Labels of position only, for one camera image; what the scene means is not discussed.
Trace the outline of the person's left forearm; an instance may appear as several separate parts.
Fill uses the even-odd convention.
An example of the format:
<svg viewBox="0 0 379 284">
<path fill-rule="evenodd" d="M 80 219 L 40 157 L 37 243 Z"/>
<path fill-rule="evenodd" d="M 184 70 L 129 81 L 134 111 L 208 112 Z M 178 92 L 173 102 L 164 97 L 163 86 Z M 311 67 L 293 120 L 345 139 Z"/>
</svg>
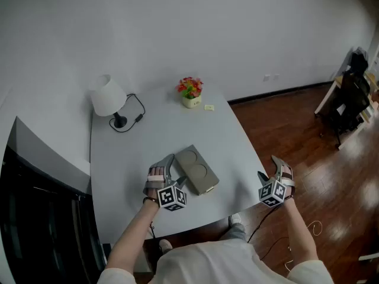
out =
<svg viewBox="0 0 379 284">
<path fill-rule="evenodd" d="M 115 243 L 107 260 L 106 269 L 118 268 L 133 273 L 136 260 L 143 248 L 150 224 L 159 206 L 146 201 Z"/>
</svg>

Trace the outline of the black glass cabinet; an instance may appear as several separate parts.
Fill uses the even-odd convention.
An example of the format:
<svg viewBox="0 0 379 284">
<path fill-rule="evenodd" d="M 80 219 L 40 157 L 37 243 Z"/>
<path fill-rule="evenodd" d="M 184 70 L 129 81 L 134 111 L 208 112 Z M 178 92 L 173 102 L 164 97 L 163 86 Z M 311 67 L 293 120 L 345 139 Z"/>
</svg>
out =
<svg viewBox="0 0 379 284">
<path fill-rule="evenodd" d="M 16 284 L 97 284 L 106 265 L 92 196 L 10 147 L 0 171 L 0 233 Z"/>
</svg>

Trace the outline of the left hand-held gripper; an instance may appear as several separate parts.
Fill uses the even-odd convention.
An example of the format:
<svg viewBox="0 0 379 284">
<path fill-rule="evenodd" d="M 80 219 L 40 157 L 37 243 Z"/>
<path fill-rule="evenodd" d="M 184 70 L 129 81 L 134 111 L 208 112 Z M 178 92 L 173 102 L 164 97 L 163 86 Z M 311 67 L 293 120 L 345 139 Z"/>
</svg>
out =
<svg viewBox="0 0 379 284">
<path fill-rule="evenodd" d="M 169 154 L 161 161 L 153 164 L 151 168 L 163 170 L 162 176 L 164 182 L 146 182 L 144 194 L 147 195 L 147 189 L 155 189 L 159 200 L 159 206 L 169 211 L 176 211 L 185 208 L 187 205 L 187 194 L 182 190 L 187 180 L 186 176 L 179 177 L 177 180 L 171 179 L 170 168 L 174 161 L 175 155 Z"/>
</svg>

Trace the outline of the light wooden desk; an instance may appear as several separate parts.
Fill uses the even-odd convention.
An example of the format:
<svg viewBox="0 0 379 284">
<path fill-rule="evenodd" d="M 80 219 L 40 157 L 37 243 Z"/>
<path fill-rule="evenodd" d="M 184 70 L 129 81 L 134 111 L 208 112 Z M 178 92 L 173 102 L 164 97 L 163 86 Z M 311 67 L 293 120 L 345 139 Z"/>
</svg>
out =
<svg viewBox="0 0 379 284">
<path fill-rule="evenodd" d="M 335 89 L 340 88 L 342 86 L 342 79 L 343 79 L 342 75 L 335 77 L 328 92 L 322 99 L 319 106 L 316 108 L 314 112 L 315 116 L 319 116 L 320 115 L 319 112 L 324 108 L 324 106 L 327 105 L 327 103 L 329 103 L 331 97 L 335 93 Z M 370 124 L 370 120 L 373 119 L 373 116 L 377 113 L 379 109 L 379 104 L 372 100 L 371 95 L 368 95 L 368 98 L 370 100 L 370 106 L 359 114 L 363 122 L 359 123 L 357 128 L 354 129 L 353 131 L 348 131 L 347 133 L 342 134 L 341 140 L 338 141 L 336 145 L 336 148 L 338 150 L 341 150 L 348 143 L 349 140 L 354 139 L 364 128 L 366 128 Z"/>
</svg>

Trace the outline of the person's left hand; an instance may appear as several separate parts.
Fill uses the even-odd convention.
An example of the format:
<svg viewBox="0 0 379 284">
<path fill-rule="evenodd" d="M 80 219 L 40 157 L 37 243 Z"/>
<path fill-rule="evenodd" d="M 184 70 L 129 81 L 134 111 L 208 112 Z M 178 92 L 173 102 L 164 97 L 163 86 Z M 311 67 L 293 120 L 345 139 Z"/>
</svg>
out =
<svg viewBox="0 0 379 284">
<path fill-rule="evenodd" d="M 152 167 L 147 176 L 148 182 L 164 182 L 165 181 L 165 168 L 163 166 Z"/>
</svg>

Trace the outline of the person's white shirt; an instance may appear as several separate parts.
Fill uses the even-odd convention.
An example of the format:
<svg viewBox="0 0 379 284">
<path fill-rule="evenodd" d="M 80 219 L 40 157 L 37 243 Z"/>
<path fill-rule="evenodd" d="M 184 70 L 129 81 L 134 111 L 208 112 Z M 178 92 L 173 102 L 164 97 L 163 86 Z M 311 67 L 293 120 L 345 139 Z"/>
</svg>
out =
<svg viewBox="0 0 379 284">
<path fill-rule="evenodd" d="M 302 262 L 288 276 L 272 271 L 241 239 L 191 244 L 164 254 L 149 284 L 334 284 L 320 260 Z"/>
</svg>

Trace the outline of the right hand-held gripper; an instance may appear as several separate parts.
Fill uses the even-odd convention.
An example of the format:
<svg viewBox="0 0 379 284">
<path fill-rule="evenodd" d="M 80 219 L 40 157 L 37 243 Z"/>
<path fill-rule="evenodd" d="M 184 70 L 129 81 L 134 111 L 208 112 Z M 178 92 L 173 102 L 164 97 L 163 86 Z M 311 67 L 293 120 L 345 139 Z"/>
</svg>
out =
<svg viewBox="0 0 379 284">
<path fill-rule="evenodd" d="M 276 175 L 282 175 L 282 165 L 291 167 L 287 162 L 274 155 L 271 156 L 271 160 L 276 166 Z M 260 171 L 257 171 L 257 175 L 262 183 L 262 187 L 258 190 L 259 201 L 271 208 L 280 205 L 285 201 L 285 194 L 288 187 L 295 187 L 293 180 L 285 180 L 275 176 L 269 178 L 266 174 Z"/>
</svg>

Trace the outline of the brown box drawer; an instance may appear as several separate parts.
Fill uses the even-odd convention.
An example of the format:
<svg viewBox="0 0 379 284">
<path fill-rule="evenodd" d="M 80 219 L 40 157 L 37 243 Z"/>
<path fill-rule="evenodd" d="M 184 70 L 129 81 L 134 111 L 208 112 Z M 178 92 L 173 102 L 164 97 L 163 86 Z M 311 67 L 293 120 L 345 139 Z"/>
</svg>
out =
<svg viewBox="0 0 379 284">
<path fill-rule="evenodd" d="M 200 181 L 195 184 L 195 190 L 197 195 L 203 195 L 213 190 L 217 186 L 218 182 Z"/>
</svg>

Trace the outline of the brown storage box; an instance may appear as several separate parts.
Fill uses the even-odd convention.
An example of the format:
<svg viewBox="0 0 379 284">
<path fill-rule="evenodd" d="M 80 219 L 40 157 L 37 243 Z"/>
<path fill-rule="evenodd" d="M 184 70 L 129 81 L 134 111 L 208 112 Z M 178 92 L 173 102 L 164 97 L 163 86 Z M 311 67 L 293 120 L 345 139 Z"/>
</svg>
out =
<svg viewBox="0 0 379 284">
<path fill-rule="evenodd" d="M 190 145 L 179 151 L 175 155 L 175 158 L 191 182 L 194 190 L 195 184 L 200 181 L 220 181 L 194 145 Z"/>
</svg>

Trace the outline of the white shade table lamp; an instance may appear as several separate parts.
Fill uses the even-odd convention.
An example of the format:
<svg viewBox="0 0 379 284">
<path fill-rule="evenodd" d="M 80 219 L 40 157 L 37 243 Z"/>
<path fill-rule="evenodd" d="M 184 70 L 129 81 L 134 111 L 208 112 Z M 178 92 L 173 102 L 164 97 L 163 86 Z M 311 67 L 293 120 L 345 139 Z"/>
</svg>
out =
<svg viewBox="0 0 379 284">
<path fill-rule="evenodd" d="M 110 75 L 101 75 L 89 88 L 95 113 L 100 117 L 114 116 L 114 127 L 123 128 L 127 118 L 118 112 L 127 100 L 127 94 L 122 87 L 112 80 Z"/>
</svg>

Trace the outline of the person's right forearm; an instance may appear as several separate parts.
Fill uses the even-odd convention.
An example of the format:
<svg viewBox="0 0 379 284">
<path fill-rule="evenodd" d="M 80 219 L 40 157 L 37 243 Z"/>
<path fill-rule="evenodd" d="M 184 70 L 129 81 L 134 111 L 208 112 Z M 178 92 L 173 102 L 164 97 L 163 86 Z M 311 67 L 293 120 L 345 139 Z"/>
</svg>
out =
<svg viewBox="0 0 379 284">
<path fill-rule="evenodd" d="M 284 211 L 294 265 L 318 260 L 314 238 L 299 213 L 293 198 L 289 198 L 284 202 Z"/>
</svg>

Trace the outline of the person's grey trousers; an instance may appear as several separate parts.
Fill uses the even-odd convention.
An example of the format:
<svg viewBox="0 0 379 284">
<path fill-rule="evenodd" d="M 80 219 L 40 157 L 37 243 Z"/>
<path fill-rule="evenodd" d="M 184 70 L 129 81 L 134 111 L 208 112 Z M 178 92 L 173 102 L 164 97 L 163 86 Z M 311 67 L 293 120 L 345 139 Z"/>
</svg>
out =
<svg viewBox="0 0 379 284">
<path fill-rule="evenodd" d="M 241 223 L 234 223 L 230 228 L 219 238 L 221 240 L 240 239 L 246 242 L 245 226 Z"/>
</svg>

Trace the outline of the potted red flowers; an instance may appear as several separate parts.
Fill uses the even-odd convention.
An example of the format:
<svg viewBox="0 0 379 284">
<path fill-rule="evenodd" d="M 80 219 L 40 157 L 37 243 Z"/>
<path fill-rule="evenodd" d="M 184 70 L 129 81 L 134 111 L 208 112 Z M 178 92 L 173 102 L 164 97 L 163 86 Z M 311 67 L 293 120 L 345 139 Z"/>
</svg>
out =
<svg viewBox="0 0 379 284">
<path fill-rule="evenodd" d="M 182 96 L 182 104 L 186 108 L 195 108 L 201 103 L 203 82 L 200 78 L 185 77 L 175 87 Z"/>
</svg>

